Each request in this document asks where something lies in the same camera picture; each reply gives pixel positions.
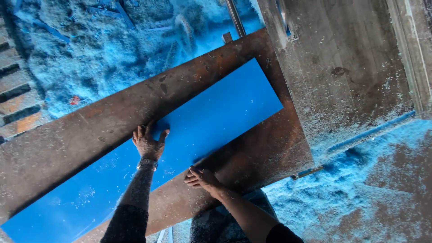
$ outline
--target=blue plastic sheet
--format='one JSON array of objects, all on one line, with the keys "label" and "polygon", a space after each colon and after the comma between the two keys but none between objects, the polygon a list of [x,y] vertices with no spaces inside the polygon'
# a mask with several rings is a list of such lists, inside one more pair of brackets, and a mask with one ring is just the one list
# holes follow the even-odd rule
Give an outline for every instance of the blue plastic sheet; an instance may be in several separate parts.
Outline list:
[{"label": "blue plastic sheet", "polygon": [[[280,109],[282,104],[252,59],[157,122],[154,137],[167,127],[171,131],[151,190]],[[73,242],[112,216],[139,159],[129,140],[1,228],[16,243]]]}]

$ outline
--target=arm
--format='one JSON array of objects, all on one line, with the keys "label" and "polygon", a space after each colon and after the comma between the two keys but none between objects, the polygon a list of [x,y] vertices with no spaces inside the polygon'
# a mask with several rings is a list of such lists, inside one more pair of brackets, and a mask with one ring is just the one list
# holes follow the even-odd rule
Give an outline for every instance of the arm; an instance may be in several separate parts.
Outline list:
[{"label": "arm", "polygon": [[163,131],[159,141],[155,141],[152,138],[152,125],[153,122],[150,122],[145,132],[141,126],[133,132],[132,141],[140,153],[141,160],[101,243],[146,241],[150,185],[157,160],[165,147],[165,138],[169,133],[168,129]]},{"label": "arm", "polygon": [[282,234],[281,238],[286,242],[302,242],[277,219],[244,199],[240,194],[224,187],[209,170],[199,171],[194,166],[189,170],[185,182],[193,188],[204,188],[212,197],[218,199],[235,218],[251,242],[266,242],[269,240],[270,232],[272,232],[270,236]]}]

